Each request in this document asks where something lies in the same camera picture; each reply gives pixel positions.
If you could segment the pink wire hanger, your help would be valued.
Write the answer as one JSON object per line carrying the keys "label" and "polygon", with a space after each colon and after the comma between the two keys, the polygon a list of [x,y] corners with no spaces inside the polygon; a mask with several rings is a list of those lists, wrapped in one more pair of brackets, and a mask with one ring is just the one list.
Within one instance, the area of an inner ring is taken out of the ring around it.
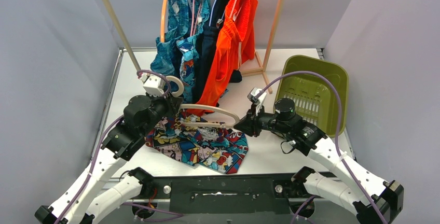
{"label": "pink wire hanger", "polygon": [[229,14],[229,17],[233,22],[236,22],[237,17],[242,9],[242,6],[238,6],[238,3],[240,3],[239,0],[234,0],[233,6],[232,6],[232,11]]}

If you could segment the navy blue shorts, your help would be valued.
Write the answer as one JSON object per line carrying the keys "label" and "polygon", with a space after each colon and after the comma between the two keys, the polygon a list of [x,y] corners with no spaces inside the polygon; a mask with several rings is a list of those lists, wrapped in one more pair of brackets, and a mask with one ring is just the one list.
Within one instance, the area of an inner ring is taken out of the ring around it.
{"label": "navy blue shorts", "polygon": [[223,27],[225,19],[225,9],[230,0],[222,0],[223,17],[213,22],[213,26],[208,25],[208,21],[203,25],[203,33],[201,37],[201,50],[199,51],[199,65],[195,74],[195,88],[192,90],[193,102],[198,103],[205,89],[207,78],[213,64],[216,51],[216,43],[220,30]]}

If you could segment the comic print shorts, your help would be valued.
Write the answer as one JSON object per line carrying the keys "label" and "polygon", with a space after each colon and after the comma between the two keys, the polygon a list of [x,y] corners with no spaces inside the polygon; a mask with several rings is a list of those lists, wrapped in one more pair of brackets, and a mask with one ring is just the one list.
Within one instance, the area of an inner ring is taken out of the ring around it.
{"label": "comic print shorts", "polygon": [[244,133],[217,127],[188,127],[184,122],[206,120],[186,111],[163,118],[145,136],[145,145],[190,166],[202,165],[222,174],[238,172],[249,150]]}

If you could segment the green plastic basket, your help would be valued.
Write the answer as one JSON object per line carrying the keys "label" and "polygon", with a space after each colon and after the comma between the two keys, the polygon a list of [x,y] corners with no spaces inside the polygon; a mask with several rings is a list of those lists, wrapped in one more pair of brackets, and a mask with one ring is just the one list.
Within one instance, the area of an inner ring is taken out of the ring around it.
{"label": "green plastic basket", "polygon": [[[349,77],[346,70],[336,63],[311,58],[305,55],[294,55],[285,62],[282,74],[295,71],[311,71],[325,77],[335,87],[341,100],[342,118],[339,134],[342,134],[346,123]],[[335,136],[338,123],[337,99],[321,78],[301,74],[280,80],[276,98],[289,98],[295,102],[296,113],[308,122],[315,124],[330,137]]]}

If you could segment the aluminium frame rail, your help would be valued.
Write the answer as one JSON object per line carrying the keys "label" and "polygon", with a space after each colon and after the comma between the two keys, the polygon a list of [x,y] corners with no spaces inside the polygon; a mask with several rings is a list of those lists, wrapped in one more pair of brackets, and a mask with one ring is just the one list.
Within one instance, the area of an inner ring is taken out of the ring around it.
{"label": "aluminium frame rail", "polygon": [[98,129],[97,136],[96,136],[96,139],[95,139],[94,147],[93,147],[93,150],[92,150],[91,159],[93,159],[93,157],[95,155],[95,152],[96,152],[99,140],[100,140],[101,135],[103,134],[104,129],[105,129],[105,124],[106,124],[106,121],[107,121],[107,118],[108,118],[108,112],[109,112],[109,109],[111,107],[111,103],[112,103],[112,99],[113,99],[113,95],[114,95],[114,91],[115,91],[115,87],[116,87],[116,82],[117,82],[117,79],[118,79],[118,75],[119,75],[119,72],[120,72],[120,67],[121,67],[123,55],[124,55],[125,52],[126,52],[125,48],[120,48],[119,49],[118,57],[116,59],[115,67],[114,67],[114,70],[113,70],[113,73],[112,73],[112,76],[111,76],[111,80],[110,80],[110,84],[109,84],[109,89],[108,89],[108,94],[107,94],[106,102],[105,102],[105,105],[104,105],[104,108],[103,108],[103,112],[102,112],[101,122],[100,122],[100,125],[99,125],[99,129]]}

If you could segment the light blue hanger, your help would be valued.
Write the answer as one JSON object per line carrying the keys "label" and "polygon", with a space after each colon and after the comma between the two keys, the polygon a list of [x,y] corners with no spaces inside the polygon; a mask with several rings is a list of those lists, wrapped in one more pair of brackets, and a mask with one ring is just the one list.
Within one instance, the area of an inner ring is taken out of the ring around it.
{"label": "light blue hanger", "polygon": [[210,19],[208,21],[209,26],[213,26],[213,22],[223,17],[224,12],[222,12],[222,0],[214,0],[211,8]]}

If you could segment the light blue shark shorts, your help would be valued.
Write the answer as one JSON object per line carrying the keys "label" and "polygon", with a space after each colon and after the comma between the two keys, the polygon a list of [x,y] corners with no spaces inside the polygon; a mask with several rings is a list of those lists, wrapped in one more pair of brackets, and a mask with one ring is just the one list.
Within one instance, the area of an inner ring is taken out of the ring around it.
{"label": "light blue shark shorts", "polygon": [[[191,6],[189,14],[189,30],[191,28]],[[177,42],[177,47],[182,53],[180,64],[180,80],[184,85],[183,99],[184,103],[193,103],[193,89],[195,88],[195,74],[199,65],[199,51],[201,50],[201,35],[203,33],[203,25],[208,21],[211,11],[211,0],[204,0],[201,8],[200,23],[194,36],[185,37]]]}

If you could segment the teal shark print shorts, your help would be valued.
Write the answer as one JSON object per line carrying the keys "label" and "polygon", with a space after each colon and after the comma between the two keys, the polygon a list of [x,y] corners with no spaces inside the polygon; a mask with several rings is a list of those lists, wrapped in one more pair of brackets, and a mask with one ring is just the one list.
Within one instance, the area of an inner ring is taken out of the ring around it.
{"label": "teal shark print shorts", "polygon": [[164,41],[156,38],[157,54],[150,64],[152,71],[166,75],[180,76],[182,53],[177,42],[189,36],[189,17],[191,14],[188,0],[167,0],[168,25]]}

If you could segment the orange wooden hanger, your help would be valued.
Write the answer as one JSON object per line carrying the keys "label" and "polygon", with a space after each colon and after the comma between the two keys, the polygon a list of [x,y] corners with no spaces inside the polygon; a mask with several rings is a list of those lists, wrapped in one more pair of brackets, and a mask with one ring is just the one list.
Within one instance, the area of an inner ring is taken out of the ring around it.
{"label": "orange wooden hanger", "polygon": [[160,18],[160,42],[165,42],[165,23],[167,15],[167,4],[168,0],[162,1],[161,18]]}

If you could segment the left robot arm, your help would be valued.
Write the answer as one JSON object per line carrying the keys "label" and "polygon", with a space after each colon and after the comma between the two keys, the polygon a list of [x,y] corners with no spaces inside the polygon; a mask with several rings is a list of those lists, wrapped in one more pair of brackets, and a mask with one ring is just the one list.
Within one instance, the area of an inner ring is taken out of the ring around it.
{"label": "left robot arm", "polygon": [[145,145],[145,136],[165,117],[175,116],[182,97],[132,97],[103,133],[97,150],[81,175],[52,204],[35,212],[40,223],[99,223],[125,201],[148,196],[153,177],[140,167],[131,169],[118,184],[102,192],[111,177]]}

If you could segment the orange shorts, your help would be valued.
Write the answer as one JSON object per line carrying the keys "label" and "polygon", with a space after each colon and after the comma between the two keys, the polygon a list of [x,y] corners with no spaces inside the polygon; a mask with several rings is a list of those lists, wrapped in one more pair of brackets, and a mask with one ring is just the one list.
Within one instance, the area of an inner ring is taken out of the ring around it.
{"label": "orange shorts", "polygon": [[219,32],[213,64],[211,66],[205,89],[198,103],[216,106],[232,82],[232,76],[241,65],[254,59],[255,33],[254,19],[258,0],[239,0],[242,9],[233,22],[229,14],[234,0],[230,0],[225,9],[223,27]]}

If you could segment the wooden clothes rack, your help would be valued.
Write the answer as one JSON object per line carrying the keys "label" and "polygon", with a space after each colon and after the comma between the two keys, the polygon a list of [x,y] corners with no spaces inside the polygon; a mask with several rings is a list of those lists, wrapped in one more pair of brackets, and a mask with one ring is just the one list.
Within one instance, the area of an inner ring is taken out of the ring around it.
{"label": "wooden clothes rack", "polygon": [[[129,54],[129,57],[131,59],[131,62],[133,64],[133,66],[135,67],[135,69],[140,70],[141,67],[138,63],[138,60],[136,59],[136,56],[133,52],[133,49],[131,47],[131,45],[129,44],[129,41],[123,31],[123,28],[117,18],[117,15],[110,3],[109,0],[101,0],[104,4],[104,7],[112,21],[112,24],[114,25],[117,34],[119,36],[119,38],[121,39],[122,43],[123,43],[123,47],[126,49],[126,52]],[[280,15],[282,12],[282,8],[283,8],[283,4],[284,4],[284,0],[278,0],[277,2],[277,6],[276,6],[276,10],[274,13],[274,18],[273,18],[273,23],[272,23],[272,27],[271,27],[271,31],[270,31],[270,35],[268,38],[268,44],[266,46],[266,52],[265,52],[265,56],[264,59],[261,60],[259,58],[258,53],[256,52],[254,54],[255,59],[258,63],[258,67],[257,68],[253,68],[253,69],[248,69],[242,72],[242,75],[247,77],[247,76],[254,76],[254,75],[262,75],[265,84],[268,86],[269,85],[269,81],[268,81],[268,77],[267,77],[267,73],[266,73],[266,69],[267,69],[267,64],[270,58],[270,54],[272,51],[272,47],[273,47],[273,42],[274,42],[274,38],[276,36],[276,32],[277,32],[277,28],[279,25],[279,20],[280,20]],[[167,5],[167,0],[163,0],[162,2],[162,7],[165,8]]]}

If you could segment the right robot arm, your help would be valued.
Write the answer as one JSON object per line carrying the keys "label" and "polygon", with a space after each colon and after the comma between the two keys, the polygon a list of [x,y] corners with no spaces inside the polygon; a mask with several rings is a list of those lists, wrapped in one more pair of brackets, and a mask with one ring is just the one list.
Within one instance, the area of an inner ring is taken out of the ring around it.
{"label": "right robot arm", "polygon": [[292,190],[300,197],[327,199],[351,212],[359,223],[392,223],[403,209],[400,183],[374,175],[343,153],[321,129],[296,113],[292,99],[276,101],[273,114],[252,104],[234,129],[254,137],[270,131],[338,178],[334,181],[304,166],[292,177]]}

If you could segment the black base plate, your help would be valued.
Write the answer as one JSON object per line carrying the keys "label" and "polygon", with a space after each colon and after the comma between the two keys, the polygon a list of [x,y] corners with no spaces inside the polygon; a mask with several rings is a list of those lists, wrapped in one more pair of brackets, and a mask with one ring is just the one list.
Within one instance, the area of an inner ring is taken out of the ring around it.
{"label": "black base plate", "polygon": [[154,189],[134,200],[164,200],[170,211],[181,214],[288,215],[291,206],[299,207],[300,200],[310,197],[292,177],[292,173],[155,177]]}

